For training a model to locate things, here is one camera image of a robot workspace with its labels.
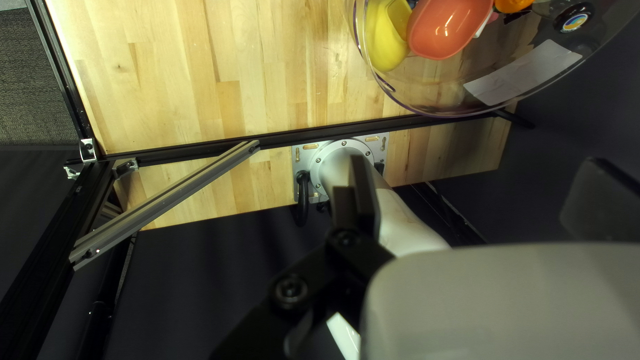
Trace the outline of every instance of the gray carpet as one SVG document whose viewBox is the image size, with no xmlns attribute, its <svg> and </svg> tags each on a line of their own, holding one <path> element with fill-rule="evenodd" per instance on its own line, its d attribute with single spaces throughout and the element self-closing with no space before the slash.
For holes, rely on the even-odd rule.
<svg viewBox="0 0 640 360">
<path fill-rule="evenodd" d="M 72 145 L 78 137 L 29 10 L 0 12 L 0 145 Z"/>
</svg>

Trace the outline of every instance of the butcher block tabletop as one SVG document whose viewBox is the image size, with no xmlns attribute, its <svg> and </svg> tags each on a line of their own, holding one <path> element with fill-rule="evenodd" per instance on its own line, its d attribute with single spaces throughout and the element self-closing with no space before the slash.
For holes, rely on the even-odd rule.
<svg viewBox="0 0 640 360">
<path fill-rule="evenodd" d="M 45 2 L 107 154 L 410 114 L 365 66 L 343 0 Z M 488 118 L 392 132 L 385 177 L 493 170 L 508 130 Z M 133 206 L 208 161 L 141 168 L 118 196 Z M 292 204 L 291 172 L 290 148 L 260 151 L 146 229 Z"/>
</svg>

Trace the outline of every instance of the round logo sticker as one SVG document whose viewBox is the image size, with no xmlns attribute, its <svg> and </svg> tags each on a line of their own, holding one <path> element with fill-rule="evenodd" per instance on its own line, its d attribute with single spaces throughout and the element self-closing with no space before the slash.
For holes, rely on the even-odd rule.
<svg viewBox="0 0 640 360">
<path fill-rule="evenodd" d="M 562 26 L 563 33 L 570 33 L 573 30 L 578 30 L 585 22 L 589 20 L 589 15 L 582 13 L 578 14 L 571 19 L 567 20 L 565 24 Z"/>
</svg>

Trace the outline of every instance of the orange plastic container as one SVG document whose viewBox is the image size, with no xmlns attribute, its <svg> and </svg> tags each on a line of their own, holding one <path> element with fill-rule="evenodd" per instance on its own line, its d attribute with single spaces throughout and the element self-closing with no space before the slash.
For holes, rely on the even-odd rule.
<svg viewBox="0 0 640 360">
<path fill-rule="evenodd" d="M 492 9 L 493 0 L 421 0 L 409 18 L 409 48 L 423 58 L 449 58 L 471 41 Z"/>
<path fill-rule="evenodd" d="M 533 4 L 533 0 L 495 0 L 495 8 L 503 13 L 515 13 Z"/>
</svg>

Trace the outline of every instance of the bolt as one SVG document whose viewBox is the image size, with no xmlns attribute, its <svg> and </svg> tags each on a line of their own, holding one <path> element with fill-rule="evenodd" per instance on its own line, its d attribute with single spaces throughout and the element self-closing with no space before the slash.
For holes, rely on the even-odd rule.
<svg viewBox="0 0 640 360">
<path fill-rule="evenodd" d="M 292 304 L 305 297 L 307 294 L 307 284 L 297 275 L 288 275 L 278 281 L 275 286 L 275 291 L 278 300 Z"/>
<path fill-rule="evenodd" d="M 335 235 L 335 238 L 338 240 L 338 244 L 350 247 L 358 241 L 358 234 L 350 230 L 342 230 Z"/>
</svg>

